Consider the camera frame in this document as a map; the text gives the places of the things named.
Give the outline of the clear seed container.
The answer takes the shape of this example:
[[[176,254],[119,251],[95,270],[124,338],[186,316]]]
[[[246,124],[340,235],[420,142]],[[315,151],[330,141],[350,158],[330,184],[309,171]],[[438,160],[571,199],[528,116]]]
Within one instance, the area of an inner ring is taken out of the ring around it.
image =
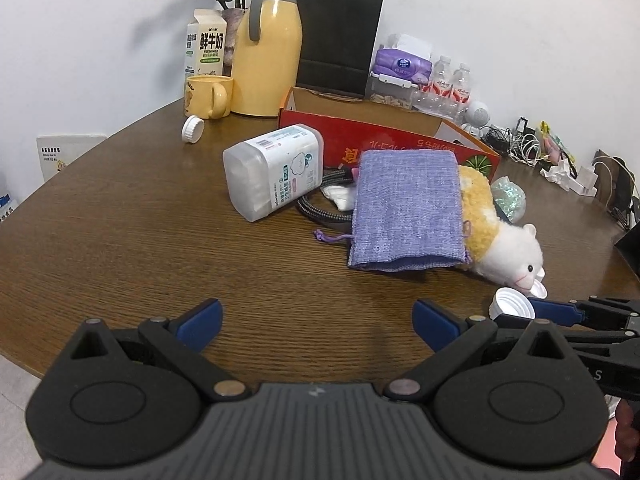
[[[395,76],[371,72],[368,78],[367,97],[370,101],[411,110],[418,86]]]

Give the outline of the white power adapter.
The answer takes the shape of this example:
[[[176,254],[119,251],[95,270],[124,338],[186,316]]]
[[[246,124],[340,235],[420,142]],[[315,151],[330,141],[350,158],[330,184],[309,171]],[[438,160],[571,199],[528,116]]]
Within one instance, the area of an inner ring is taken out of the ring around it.
[[[575,170],[575,167],[566,158],[561,159],[557,165],[552,165],[549,169],[541,169],[540,174],[548,182],[559,185],[566,192],[572,191],[585,197],[597,195],[597,174],[592,169],[585,167]]]

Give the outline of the red orange cardboard box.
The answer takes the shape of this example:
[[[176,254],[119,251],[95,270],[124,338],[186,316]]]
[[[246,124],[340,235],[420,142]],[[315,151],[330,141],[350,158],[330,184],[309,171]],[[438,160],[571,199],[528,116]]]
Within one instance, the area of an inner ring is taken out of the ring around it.
[[[294,87],[281,106],[278,125],[319,131],[327,167],[359,164],[369,150],[448,150],[460,165],[491,179],[500,156],[448,119],[344,96]]]

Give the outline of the yellow mug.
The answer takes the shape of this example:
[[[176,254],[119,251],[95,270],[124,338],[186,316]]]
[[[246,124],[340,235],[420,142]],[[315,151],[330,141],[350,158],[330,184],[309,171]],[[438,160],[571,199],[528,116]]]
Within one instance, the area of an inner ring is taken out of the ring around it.
[[[231,112],[233,89],[234,79],[227,76],[195,75],[186,78],[184,114],[203,120],[227,117]]]

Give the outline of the alpaca plush toy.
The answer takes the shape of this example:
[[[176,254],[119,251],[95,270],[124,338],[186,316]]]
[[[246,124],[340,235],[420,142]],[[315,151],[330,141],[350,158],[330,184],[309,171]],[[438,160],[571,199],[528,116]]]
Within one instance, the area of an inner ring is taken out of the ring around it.
[[[488,179],[459,167],[465,260],[487,281],[531,294],[544,277],[544,256],[533,224],[512,226],[499,218]]]

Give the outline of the purple cloth pouch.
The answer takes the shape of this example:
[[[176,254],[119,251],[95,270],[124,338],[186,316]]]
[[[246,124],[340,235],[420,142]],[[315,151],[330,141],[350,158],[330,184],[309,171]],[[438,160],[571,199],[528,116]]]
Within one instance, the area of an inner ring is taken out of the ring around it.
[[[460,266],[465,248],[459,166],[446,150],[369,150],[358,167],[352,232],[320,242],[349,244],[351,269],[400,272]]]

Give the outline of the milk carton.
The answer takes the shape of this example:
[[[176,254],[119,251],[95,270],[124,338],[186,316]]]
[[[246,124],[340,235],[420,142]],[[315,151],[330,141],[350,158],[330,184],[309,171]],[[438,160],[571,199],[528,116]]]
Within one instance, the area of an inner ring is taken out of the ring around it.
[[[186,26],[184,73],[186,78],[196,75],[220,76],[224,71],[224,45],[227,22],[221,12],[195,9],[193,20]]]

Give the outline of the white wall panel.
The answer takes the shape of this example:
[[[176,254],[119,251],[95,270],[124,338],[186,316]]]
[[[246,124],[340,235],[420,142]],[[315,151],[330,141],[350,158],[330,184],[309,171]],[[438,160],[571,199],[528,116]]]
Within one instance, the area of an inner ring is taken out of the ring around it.
[[[43,134],[37,150],[43,181],[50,180],[76,159],[107,139],[105,134]]]

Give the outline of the purple tissue pack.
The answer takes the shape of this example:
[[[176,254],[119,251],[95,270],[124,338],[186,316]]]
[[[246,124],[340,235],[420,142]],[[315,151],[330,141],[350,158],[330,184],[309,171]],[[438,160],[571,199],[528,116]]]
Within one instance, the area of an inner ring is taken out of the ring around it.
[[[372,72],[428,84],[432,74],[433,47],[429,42],[407,34],[390,35],[375,53]]]

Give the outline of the white cotton swab jar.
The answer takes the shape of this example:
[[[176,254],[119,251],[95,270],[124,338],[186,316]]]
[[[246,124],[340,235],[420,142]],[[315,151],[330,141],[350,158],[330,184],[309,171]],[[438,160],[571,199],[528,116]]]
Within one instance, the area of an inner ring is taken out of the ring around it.
[[[323,155],[321,133],[302,124],[230,146],[222,162],[233,207],[255,222],[315,190],[323,179]]]

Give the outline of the water bottle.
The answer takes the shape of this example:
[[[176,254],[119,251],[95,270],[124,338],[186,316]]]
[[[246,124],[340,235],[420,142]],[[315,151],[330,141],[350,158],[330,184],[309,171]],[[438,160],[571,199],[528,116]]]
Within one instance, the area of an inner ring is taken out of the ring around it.
[[[464,63],[454,71],[450,92],[445,102],[445,115],[456,122],[465,111],[471,95],[470,68]]]
[[[427,114],[439,114],[450,95],[451,60],[442,55],[433,65],[430,81],[420,89],[416,109]]]

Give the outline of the glittery clear ball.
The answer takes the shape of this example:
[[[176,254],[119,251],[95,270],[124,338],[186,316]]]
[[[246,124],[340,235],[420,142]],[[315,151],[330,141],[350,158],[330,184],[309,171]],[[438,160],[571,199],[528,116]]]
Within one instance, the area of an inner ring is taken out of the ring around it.
[[[524,191],[507,176],[498,178],[490,187],[495,203],[506,218],[511,223],[518,223],[526,211]]]

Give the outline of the white ribbed bottle cap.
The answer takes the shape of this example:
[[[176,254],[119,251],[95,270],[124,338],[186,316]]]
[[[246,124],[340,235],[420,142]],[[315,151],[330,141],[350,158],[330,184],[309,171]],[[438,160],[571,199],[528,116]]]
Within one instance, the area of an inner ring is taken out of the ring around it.
[[[536,316],[535,309],[529,299],[511,287],[500,287],[496,290],[488,313],[492,320],[503,314],[517,318],[528,318],[529,320]]]

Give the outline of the white robot speaker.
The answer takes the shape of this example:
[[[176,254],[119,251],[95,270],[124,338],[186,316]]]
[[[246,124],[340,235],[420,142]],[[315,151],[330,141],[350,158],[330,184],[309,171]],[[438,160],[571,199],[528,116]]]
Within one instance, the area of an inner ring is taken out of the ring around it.
[[[479,139],[490,124],[490,114],[486,104],[470,101],[462,114],[461,128]]]

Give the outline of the yellow thermos jug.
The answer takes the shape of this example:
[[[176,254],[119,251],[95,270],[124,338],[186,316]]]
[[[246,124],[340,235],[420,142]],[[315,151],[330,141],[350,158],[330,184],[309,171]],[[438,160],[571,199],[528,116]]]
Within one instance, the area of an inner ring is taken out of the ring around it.
[[[235,37],[233,113],[255,117],[279,114],[296,85],[302,42],[297,0],[250,0]]]

